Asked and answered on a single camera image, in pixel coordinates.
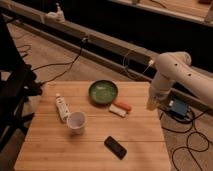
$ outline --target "black phone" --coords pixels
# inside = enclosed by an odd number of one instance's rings
[[[104,141],[104,144],[109,148],[119,159],[123,159],[127,153],[127,150],[120,145],[114,138],[111,136],[107,137]]]

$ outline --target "small bottle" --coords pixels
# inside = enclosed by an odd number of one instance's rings
[[[61,10],[59,3],[56,3],[59,22],[65,22],[64,12]]]

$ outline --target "paper cup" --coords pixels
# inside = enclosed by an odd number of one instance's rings
[[[73,112],[67,117],[67,126],[72,134],[81,135],[84,133],[86,115],[83,112]]]

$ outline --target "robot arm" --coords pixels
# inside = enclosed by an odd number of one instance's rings
[[[150,85],[148,109],[156,108],[165,100],[175,82],[213,108],[213,79],[193,70],[190,65],[191,57],[186,52],[162,53],[156,57],[157,73]]]

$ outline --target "wire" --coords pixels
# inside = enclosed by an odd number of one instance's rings
[[[21,45],[21,46],[17,46],[16,48],[20,49],[20,48],[24,48],[24,47],[26,47],[26,49],[19,50],[20,53],[28,52],[29,50],[31,50],[31,45]]]
[[[142,77],[142,76],[133,76],[133,75],[129,72],[129,65],[130,65],[129,62],[130,62],[130,59],[127,58],[127,57],[128,57],[128,55],[130,55],[133,51],[138,50],[138,49],[141,49],[141,48],[142,48],[142,47],[130,49],[130,50],[124,55],[124,57],[123,57],[123,67],[124,67],[124,71],[125,71],[126,75],[127,75],[130,79],[132,79],[132,80],[138,80],[138,79],[143,78],[143,77]],[[150,62],[150,64],[147,66],[147,68],[143,71],[142,74],[144,74],[144,73],[148,70],[148,68],[149,68],[151,65],[153,65],[152,62]]]
[[[160,120],[163,118],[164,114],[165,114],[165,111],[161,113]],[[174,117],[172,117],[171,115],[168,115],[168,114],[167,114],[167,116],[169,116],[171,119],[177,121],[178,123],[183,124],[182,122],[176,120],[176,119],[175,119]],[[191,123],[191,126],[190,126],[187,130],[184,130],[184,131],[172,130],[172,129],[169,129],[169,128],[166,128],[166,127],[163,127],[163,126],[162,126],[161,128],[164,129],[164,130],[173,132],[173,133],[185,134],[185,133],[187,133],[187,132],[189,132],[189,131],[192,130],[192,128],[193,128],[193,123]]]
[[[72,69],[73,64],[77,61],[77,59],[80,57],[80,55],[81,55],[81,53],[82,53],[83,45],[84,45],[85,43],[87,43],[87,40],[85,41],[85,37],[82,39],[82,42],[83,42],[83,44],[81,45],[78,54],[76,55],[76,57],[74,58],[74,60],[72,60],[71,62],[65,62],[65,63],[52,63],[52,64],[47,64],[47,65],[43,65],[43,66],[40,66],[40,67],[37,67],[37,68],[32,69],[32,71],[36,71],[36,70],[38,70],[38,69],[45,68],[45,67],[50,67],[50,66],[69,65],[69,67],[68,67],[64,72],[62,72],[62,73],[56,75],[55,77],[53,77],[53,78],[50,79],[50,80],[41,82],[41,85],[43,85],[43,84],[45,84],[45,83],[47,83],[47,82],[50,82],[50,81],[54,81],[55,79],[61,77],[62,75],[64,75],[65,73],[67,73],[69,70]]]
[[[201,171],[203,171],[203,169],[202,169],[200,163],[197,161],[197,159],[195,158],[195,156],[193,155],[192,152],[205,152],[205,151],[207,151],[207,150],[209,149],[210,144],[213,145],[213,142],[210,141],[210,140],[206,137],[206,135],[204,135],[203,133],[201,133],[200,131],[197,130],[196,125],[195,125],[195,121],[196,121],[198,118],[200,118],[201,116],[203,116],[203,115],[204,115],[207,111],[209,111],[209,110],[211,110],[211,109],[206,109],[205,111],[203,111],[202,113],[200,113],[198,116],[195,117],[194,111],[193,111],[192,109],[190,109],[189,112],[190,112],[191,115],[192,115],[192,119],[190,120],[190,122],[188,122],[188,124],[191,124],[191,127],[190,127],[188,130],[186,130],[186,131],[176,131],[176,130],[171,130],[171,129],[162,127],[163,129],[165,129],[165,130],[167,130],[167,131],[170,131],[170,132],[173,132],[173,133],[187,133],[187,132],[191,131],[192,128],[194,128],[194,130],[195,130],[195,131],[191,132],[191,133],[187,136],[187,139],[186,139],[186,146],[178,147],[178,148],[176,148],[176,149],[172,152],[172,163],[173,163],[173,165],[174,165],[174,167],[175,167],[175,169],[176,169],[177,171],[179,171],[180,169],[179,169],[179,168],[177,167],[177,165],[176,165],[176,162],[175,162],[175,154],[176,154],[177,151],[179,151],[179,150],[181,150],[181,149],[187,149],[188,153],[190,154],[190,156],[192,157],[192,159],[194,160],[194,162],[196,163],[196,165],[199,167],[199,169],[200,169]],[[162,117],[164,116],[164,114],[165,114],[165,112],[163,111],[163,112],[160,114],[160,119],[162,119]],[[198,134],[202,139],[204,139],[204,140],[207,142],[207,146],[206,146],[205,148],[198,150],[198,149],[194,149],[194,148],[190,147],[190,144],[189,144],[190,138],[191,138],[193,135],[195,135],[195,134]]]
[[[149,0],[149,1],[154,2],[154,3],[158,4],[158,5],[160,5],[161,7],[167,9],[167,7],[163,3],[161,3],[161,2],[158,2],[156,0]]]
[[[13,39],[21,39],[23,38],[24,36],[26,36],[28,33],[24,33],[22,34],[21,36],[18,36],[18,37],[15,37],[15,36],[12,36]]]

